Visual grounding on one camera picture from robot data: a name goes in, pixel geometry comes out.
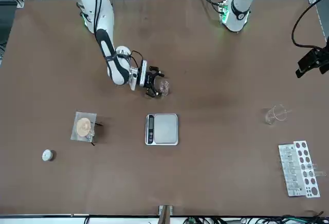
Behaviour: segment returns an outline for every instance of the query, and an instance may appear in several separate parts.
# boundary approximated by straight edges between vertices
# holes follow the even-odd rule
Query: black cable
[[[183,224],[185,224],[188,220],[189,220],[189,217],[187,217],[187,218],[184,220]]]
[[[200,221],[200,219],[199,219],[199,218],[197,218],[197,217],[194,217],[194,220],[196,221],[196,224],[202,224],[202,222]]]
[[[144,60],[143,55],[142,55],[140,52],[138,52],[138,51],[136,51],[136,50],[133,50],[132,53],[130,54],[130,56],[131,56],[133,53],[137,53],[137,54],[139,54],[139,55],[142,57],[142,59],[141,59],[141,61],[140,61],[140,64],[142,64],[142,62],[143,62],[143,60]]]
[[[212,8],[219,14],[224,14],[223,12],[218,11],[215,6],[219,6],[219,3],[213,2],[212,0],[206,0],[206,2],[210,3]]]
[[[90,218],[89,218],[89,217],[86,217],[86,218],[84,219],[83,224],[88,224],[88,223],[89,223],[89,220],[90,220]]]
[[[258,218],[257,221],[255,222],[255,224],[257,224],[258,221],[260,221],[260,220],[262,220],[262,219],[263,219],[263,220],[266,220],[265,218]]]
[[[137,68],[139,68],[139,66],[138,66],[138,64],[137,64],[137,62],[136,62],[136,60],[135,60],[135,58],[132,57],[132,55],[130,55],[130,58],[132,58],[132,59],[134,60],[134,62],[135,62],[135,64],[136,64]]]
[[[102,1],[103,0],[101,0],[101,2],[99,3],[97,18],[96,18],[96,30],[97,30],[97,25],[98,25],[98,20],[99,20],[99,14],[101,13]]]
[[[204,223],[206,221],[208,224],[210,224],[210,222],[207,219],[205,219],[205,218],[202,218],[202,219],[204,220]]]
[[[94,36],[96,38],[96,12],[97,12],[97,1],[95,0],[95,13],[94,13]]]
[[[323,213],[324,213],[324,212],[321,211],[319,214],[317,214],[316,216],[314,216],[314,217],[315,217],[314,223],[317,223],[317,222],[319,221],[319,219],[320,219],[320,215],[322,215]]]
[[[326,53],[329,53],[325,49],[320,48],[320,47],[315,46],[315,45],[303,45],[303,44],[296,43],[295,38],[294,38],[295,29],[296,29],[300,19],[305,15],[305,13],[308,12],[309,9],[311,9],[313,6],[318,4],[320,1],[322,1],[322,0],[316,0],[313,4],[311,4],[308,8],[306,8],[306,10],[299,16],[299,18],[297,19],[297,21],[296,21],[296,23],[293,27],[293,30],[291,32],[291,40],[293,41],[293,44],[295,44],[297,47],[300,47],[300,48],[313,48],[313,49],[318,49],[318,50],[324,51]]]

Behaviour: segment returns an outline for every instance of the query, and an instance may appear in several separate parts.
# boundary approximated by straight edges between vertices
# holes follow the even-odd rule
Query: small white object
[[[42,160],[50,161],[52,159],[52,152],[51,150],[45,150],[42,153]]]

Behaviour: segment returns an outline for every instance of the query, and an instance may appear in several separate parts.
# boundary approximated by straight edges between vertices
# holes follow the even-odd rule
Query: clear plastic cup
[[[272,125],[275,121],[285,121],[287,119],[287,109],[282,105],[275,105],[265,115],[265,122]]]
[[[159,90],[162,96],[167,96],[169,94],[169,82],[167,80],[161,80]]]

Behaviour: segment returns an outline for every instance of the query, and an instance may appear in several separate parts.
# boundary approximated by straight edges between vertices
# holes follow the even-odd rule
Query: table surface
[[[290,32],[306,6],[254,0],[236,34],[201,0],[114,1],[115,45],[168,77],[171,93],[157,100],[111,82],[74,2],[27,1],[0,68],[0,213],[156,214],[171,204],[175,215],[328,214],[329,178],[318,178],[320,198],[288,197],[278,153],[306,140],[329,171],[329,74],[295,76],[307,49]],[[315,9],[296,40],[324,46]],[[292,112],[266,125],[275,104]],[[96,146],[70,140],[76,111],[104,124]],[[178,114],[177,146],[145,145],[149,113]]]

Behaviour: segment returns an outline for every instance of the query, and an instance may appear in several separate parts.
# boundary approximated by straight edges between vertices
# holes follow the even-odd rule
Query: white robotic arm
[[[139,68],[131,66],[131,52],[127,47],[113,46],[114,13],[110,0],[77,0],[81,15],[88,30],[95,35],[107,64],[107,74],[117,85],[129,83],[132,90],[136,84],[147,89],[151,97],[161,93],[154,87],[156,76],[164,77],[157,67],[150,67],[142,60]]]
[[[221,5],[221,22],[233,32],[242,30],[247,22],[252,0],[226,0]]]

